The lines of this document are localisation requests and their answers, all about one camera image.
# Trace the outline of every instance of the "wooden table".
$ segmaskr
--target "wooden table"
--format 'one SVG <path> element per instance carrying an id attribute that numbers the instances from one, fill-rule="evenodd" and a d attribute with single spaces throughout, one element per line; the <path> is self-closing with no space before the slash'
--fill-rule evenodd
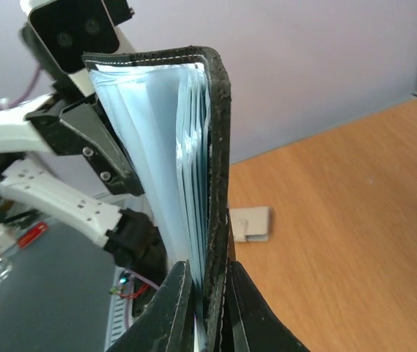
<path id="1" fill-rule="evenodd" d="M 269 205 L 238 260 L 313 351 L 417 351 L 417 100 L 231 168 L 233 208 Z"/>

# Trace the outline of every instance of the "screw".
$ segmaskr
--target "screw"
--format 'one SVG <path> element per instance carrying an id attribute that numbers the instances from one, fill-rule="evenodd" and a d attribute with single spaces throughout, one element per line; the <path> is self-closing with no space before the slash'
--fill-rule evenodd
<path id="1" fill-rule="evenodd" d="M 84 147 L 83 148 L 83 155 L 86 156 L 87 158 L 91 158 L 94 155 L 94 150 L 92 150 L 89 147 Z"/>
<path id="2" fill-rule="evenodd" d="M 101 172 L 101 173 L 100 173 L 99 177 L 100 177 L 100 179 L 101 179 L 102 181 L 104 181 L 104 182 L 108 182 L 108 181 L 110 181 L 110 180 L 111 180 L 112 175 L 111 175 L 111 173 L 110 173 L 109 171 L 104 171 L 104 172 Z"/>

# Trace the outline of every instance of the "camera lens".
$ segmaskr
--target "camera lens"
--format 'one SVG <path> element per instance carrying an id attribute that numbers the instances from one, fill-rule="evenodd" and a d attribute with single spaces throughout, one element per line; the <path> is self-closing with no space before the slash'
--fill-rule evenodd
<path id="1" fill-rule="evenodd" d="M 63 48 L 67 48 L 73 44 L 73 39 L 68 33 L 62 32 L 59 35 L 56 36 L 57 42 L 59 42 L 59 45 Z"/>
<path id="2" fill-rule="evenodd" d="M 90 35 L 96 35 L 100 32 L 99 23 L 94 18 L 91 18 L 90 20 L 86 21 L 86 23 L 84 24 L 84 28 L 86 29 L 86 32 L 88 32 Z"/>

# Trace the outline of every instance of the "black bracket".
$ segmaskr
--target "black bracket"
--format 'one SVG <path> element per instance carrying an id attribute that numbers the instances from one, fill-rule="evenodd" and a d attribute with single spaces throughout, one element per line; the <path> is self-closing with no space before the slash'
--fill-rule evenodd
<path id="1" fill-rule="evenodd" d="M 104 4 L 114 26 L 130 20 L 135 15 L 133 8 L 128 6 L 127 0 L 104 0 Z"/>
<path id="2" fill-rule="evenodd" d="M 83 155 L 112 194 L 143 194 L 138 176 L 111 133 L 112 127 L 95 96 L 70 106 L 60 104 L 61 100 L 33 111 L 26 120 L 57 155 Z"/>

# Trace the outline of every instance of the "red label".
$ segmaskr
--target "red label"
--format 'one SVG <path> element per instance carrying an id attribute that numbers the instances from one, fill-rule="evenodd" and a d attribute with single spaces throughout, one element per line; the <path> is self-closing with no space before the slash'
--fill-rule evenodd
<path id="1" fill-rule="evenodd" d="M 47 231 L 48 226 L 45 222 L 40 222 L 36 226 L 32 227 L 25 235 L 18 239 L 19 248 L 27 247 L 33 240 Z"/>

